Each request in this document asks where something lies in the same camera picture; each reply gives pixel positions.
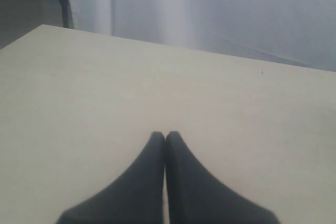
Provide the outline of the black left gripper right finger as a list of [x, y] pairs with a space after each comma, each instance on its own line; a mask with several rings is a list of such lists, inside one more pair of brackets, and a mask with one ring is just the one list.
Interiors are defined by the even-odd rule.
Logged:
[[177, 131], [166, 136], [165, 168], [170, 223], [279, 223], [214, 177]]

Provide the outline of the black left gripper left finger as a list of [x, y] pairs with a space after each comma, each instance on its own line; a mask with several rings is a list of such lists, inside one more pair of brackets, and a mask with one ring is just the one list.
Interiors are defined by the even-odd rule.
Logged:
[[164, 142], [152, 132], [134, 162], [105, 189], [64, 211], [58, 223], [163, 223]]

